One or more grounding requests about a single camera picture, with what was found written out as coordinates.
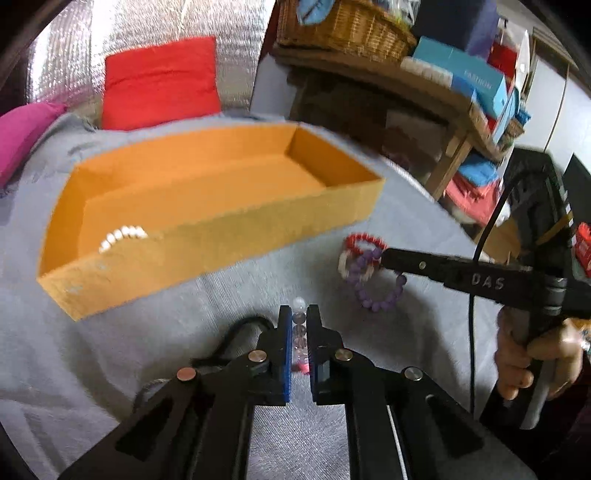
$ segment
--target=folded towel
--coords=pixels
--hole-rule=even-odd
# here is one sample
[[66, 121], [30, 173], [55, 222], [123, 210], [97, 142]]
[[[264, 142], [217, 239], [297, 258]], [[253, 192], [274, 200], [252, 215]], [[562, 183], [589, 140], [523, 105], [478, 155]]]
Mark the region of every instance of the folded towel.
[[499, 178], [496, 165], [475, 151], [468, 155], [457, 171], [475, 187], [483, 187]]
[[446, 195], [470, 218], [481, 225], [491, 219], [501, 194], [500, 179], [483, 187], [475, 187], [456, 173], [447, 185]]

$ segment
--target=beaded bracelet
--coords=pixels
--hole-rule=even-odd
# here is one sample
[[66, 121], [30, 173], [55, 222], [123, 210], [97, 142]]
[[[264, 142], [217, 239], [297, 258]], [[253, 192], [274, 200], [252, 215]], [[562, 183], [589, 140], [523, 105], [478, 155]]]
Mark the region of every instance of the beaded bracelet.
[[372, 312], [378, 312], [380, 310], [387, 311], [390, 308], [394, 307], [400, 296], [402, 295], [402, 291], [404, 286], [406, 285], [407, 278], [404, 275], [399, 275], [396, 278], [396, 286], [394, 287], [394, 291], [390, 292], [385, 300], [376, 301], [370, 298], [367, 291], [363, 287], [363, 283], [361, 280], [361, 270], [368, 265], [373, 260], [380, 260], [382, 257], [382, 249], [375, 248], [374, 250], [366, 250], [363, 252], [361, 257], [358, 257], [355, 261], [355, 264], [351, 265], [349, 269], [349, 278], [347, 279], [348, 283], [353, 284], [353, 288], [355, 289], [355, 294], [357, 298], [361, 301], [361, 305], [364, 308], [371, 310]]
[[[372, 244], [376, 248], [363, 251], [357, 245], [357, 242], [359, 241]], [[379, 268], [382, 253], [386, 248], [388, 247], [381, 238], [368, 233], [352, 233], [345, 239], [345, 250], [343, 250], [339, 257], [339, 272], [341, 276], [345, 281], [353, 285], [355, 294], [361, 302], [361, 305], [372, 312], [378, 312], [380, 310], [387, 311], [396, 305], [398, 299], [402, 295], [404, 286], [407, 283], [406, 276], [398, 275], [396, 277], [394, 291], [386, 296], [385, 300], [372, 300], [368, 295], [363, 283], [367, 282], [372, 277], [375, 268]], [[351, 256], [356, 256], [356, 258], [347, 269], [347, 262], [350, 260]]]
[[112, 233], [107, 233], [99, 247], [99, 253], [106, 252], [112, 245], [124, 238], [148, 238], [148, 234], [140, 226], [123, 226]]
[[[386, 243], [377, 236], [370, 235], [366, 232], [352, 233], [347, 238], [345, 238], [345, 246], [347, 247], [347, 249], [351, 250], [357, 257], [363, 255], [363, 250], [361, 250], [361, 248], [357, 245], [357, 242], [360, 241], [372, 244], [373, 246], [381, 250], [386, 250], [388, 248]], [[372, 264], [374, 266], [378, 266], [379, 260], [373, 260]]]

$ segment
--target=gray blanket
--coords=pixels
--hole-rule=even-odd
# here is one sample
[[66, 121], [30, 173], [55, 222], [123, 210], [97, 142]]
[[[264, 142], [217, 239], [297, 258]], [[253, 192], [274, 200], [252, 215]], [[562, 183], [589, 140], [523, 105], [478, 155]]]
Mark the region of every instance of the gray blanket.
[[[472, 256], [460, 227], [406, 179], [376, 158], [317, 130], [387, 178], [363, 223], [240, 262], [79, 323], [72, 322], [35, 281], [44, 229], [76, 162], [145, 138], [246, 122], [209, 118], [131, 133], [93, 131], [66, 115], [37, 144], [18, 188], [0, 199], [0, 421], [41, 480], [54, 479], [130, 413], [140, 386], [168, 378], [189, 358], [207, 356], [228, 326], [248, 313], [276, 318], [279, 305], [301, 296], [317, 303], [326, 326], [345, 345], [381, 367], [416, 365], [467, 406], [467, 296], [410, 277], [388, 313], [361, 308], [337, 273], [343, 238], [368, 231], [391, 246]], [[391, 288], [380, 273], [370, 287]], [[476, 302], [477, 410], [494, 384], [495, 315]], [[254, 329], [232, 354], [248, 351]], [[344, 410], [316, 407], [308, 378], [293, 376], [286, 408], [258, 408], [249, 478], [349, 477]]]

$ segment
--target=wooden table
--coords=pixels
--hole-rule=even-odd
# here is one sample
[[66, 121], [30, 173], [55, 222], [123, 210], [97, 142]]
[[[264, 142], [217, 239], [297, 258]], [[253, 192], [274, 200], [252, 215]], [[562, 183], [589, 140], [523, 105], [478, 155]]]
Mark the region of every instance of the wooden table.
[[338, 74], [399, 95], [433, 113], [449, 125], [441, 159], [425, 188], [435, 199], [445, 188], [472, 148], [490, 160], [500, 162], [503, 152], [492, 142], [486, 118], [469, 98], [452, 92], [400, 68], [344, 53], [276, 46], [272, 55], [278, 63]]

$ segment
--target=metal screw head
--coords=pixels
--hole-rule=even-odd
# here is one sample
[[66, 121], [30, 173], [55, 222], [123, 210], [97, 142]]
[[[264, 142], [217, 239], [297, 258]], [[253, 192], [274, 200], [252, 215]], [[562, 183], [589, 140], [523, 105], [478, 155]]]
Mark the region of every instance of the metal screw head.
[[347, 350], [346, 348], [339, 348], [335, 352], [335, 358], [337, 360], [341, 360], [342, 362], [348, 362], [353, 358], [353, 352], [351, 350]]
[[251, 362], [260, 364], [261, 362], [267, 360], [267, 352], [265, 352], [264, 350], [253, 350], [248, 354], [248, 359]]
[[408, 367], [404, 371], [404, 376], [406, 378], [408, 378], [409, 380], [412, 380], [412, 381], [416, 382], [416, 381], [419, 381], [419, 380], [422, 379], [423, 372], [421, 371], [420, 368], [417, 368], [417, 367]]
[[181, 382], [190, 382], [197, 376], [197, 372], [192, 367], [184, 367], [177, 372], [177, 378]]

